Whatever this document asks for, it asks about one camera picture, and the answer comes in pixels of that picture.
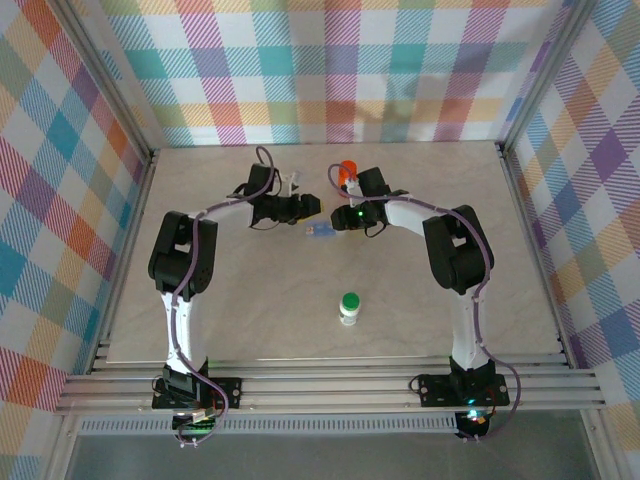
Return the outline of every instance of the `aluminum rail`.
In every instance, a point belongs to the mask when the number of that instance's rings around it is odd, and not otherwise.
[[[69,377],[59,414],[154,413],[152,381],[162,363],[107,363],[98,349],[91,375]],[[564,355],[505,355],[522,378],[522,410],[604,408],[591,370],[571,369]],[[447,374],[447,357],[390,357],[210,362],[211,376],[241,377],[242,413],[409,413],[452,412],[456,407],[422,408],[408,388],[418,374]],[[515,378],[498,368],[513,392]]]

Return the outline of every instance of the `small bottle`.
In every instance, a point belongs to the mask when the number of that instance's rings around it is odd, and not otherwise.
[[[340,302],[340,321],[347,326],[355,325],[360,313],[360,297],[353,292],[345,293]]]

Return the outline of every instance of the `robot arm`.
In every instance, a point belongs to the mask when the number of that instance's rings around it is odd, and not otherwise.
[[[402,202],[398,200],[390,200],[385,204],[385,214],[389,225],[403,227],[407,230],[425,237],[425,230],[429,228],[429,222],[433,224],[432,219],[437,222],[440,218],[435,212],[430,212],[413,203]],[[480,329],[484,330],[486,324],[484,297],[485,290],[480,292],[479,297],[479,320]],[[474,332],[473,324],[473,290],[467,289],[466,292],[452,292],[452,317],[453,324],[453,350],[451,358],[463,370],[480,368],[489,362],[489,358],[478,345]]]
[[[419,394],[423,407],[473,406],[468,414],[456,414],[458,426],[461,431],[472,435],[486,434],[489,417],[477,416],[475,408],[508,405],[509,396],[504,376],[496,373],[494,361],[487,356],[476,339],[476,301],[478,327],[482,330],[485,325],[484,289],[477,300],[474,299],[475,287],[483,281],[486,271],[480,245],[456,216],[436,213],[401,199],[408,192],[392,192],[378,168],[359,173],[357,181],[347,181],[347,192],[365,199],[350,199],[349,205],[337,208],[331,215],[334,229],[364,229],[366,233],[367,229],[382,223],[382,229],[378,232],[393,225],[406,228],[424,238],[431,273],[442,288],[453,290],[453,349],[450,357],[451,373],[418,375],[414,379],[418,381],[416,393]],[[493,268],[493,254],[474,210],[463,205],[454,211],[478,234],[489,254],[490,267]]]
[[[234,195],[240,197],[241,191],[244,196],[258,192],[267,183],[269,174],[269,167],[254,164],[249,180],[240,185]],[[154,408],[186,408],[194,404],[209,408],[214,404],[210,388],[195,378],[178,358],[174,348],[174,335],[189,363],[199,368],[202,375],[207,376],[207,357],[201,343],[199,323],[194,321],[194,316],[197,314],[198,294],[204,292],[213,276],[218,229],[230,231],[248,228],[265,218],[293,225],[300,219],[320,213],[322,209],[320,200],[313,195],[268,195],[272,188],[273,184],[267,192],[248,202],[212,210],[199,220],[199,249],[195,270],[178,297],[175,332],[171,328],[172,296],[192,261],[193,221],[197,214],[168,212],[165,215],[149,261],[149,276],[155,281],[156,290],[161,292],[169,334],[169,351],[163,368],[163,378],[156,382],[161,384],[163,393],[154,397]],[[297,187],[290,186],[289,193],[295,188]]]
[[[356,230],[374,228],[382,223],[406,228],[425,239],[431,272],[440,286],[451,289],[453,311],[452,360],[462,370],[477,369],[489,362],[482,352],[475,336],[473,322],[473,289],[484,276],[485,265],[482,254],[473,236],[451,215],[440,215],[414,203],[400,200],[408,192],[391,192],[378,168],[366,170],[358,175],[357,181],[347,182],[347,191],[364,197],[388,196],[387,201],[351,201],[336,209],[331,215],[336,230]],[[467,205],[456,212],[464,216],[480,234],[485,244],[486,238],[480,222]],[[489,249],[491,267],[493,254]],[[485,325],[484,290],[479,297],[480,328]]]

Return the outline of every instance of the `plaid wall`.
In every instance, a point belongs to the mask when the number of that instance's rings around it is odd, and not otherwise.
[[[580,364],[640,478],[640,0],[601,0],[517,147]]]
[[[91,40],[94,43],[95,48],[98,50],[100,55],[102,56],[102,60],[107,67],[109,73],[111,74],[111,78],[116,83],[120,93],[122,94],[125,102],[131,109],[131,113],[136,120],[138,128],[142,132],[145,137],[145,140],[149,145],[153,145],[154,147],[160,147],[161,141],[153,135],[153,132],[150,129],[149,122],[145,115],[142,113],[140,108],[140,104],[136,101],[135,95],[133,94],[130,84],[125,80],[122,71],[118,67],[118,64],[113,58],[113,53],[106,46],[105,41],[102,36],[98,33],[98,28],[96,27],[95,18],[90,14],[89,9],[87,7],[86,0],[70,0],[71,5],[75,9],[79,18],[82,20],[84,27],[91,37]]]
[[[0,12],[0,479],[30,479],[89,353],[142,163],[45,0]]]
[[[100,0],[99,15],[79,9],[109,61],[131,72],[123,83],[139,92],[135,108],[177,147],[496,139],[572,3]]]

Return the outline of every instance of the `green bottle cap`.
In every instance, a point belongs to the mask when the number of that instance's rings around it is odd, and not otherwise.
[[[345,293],[342,297],[342,306],[349,311],[357,310],[360,306],[360,297],[353,292]]]

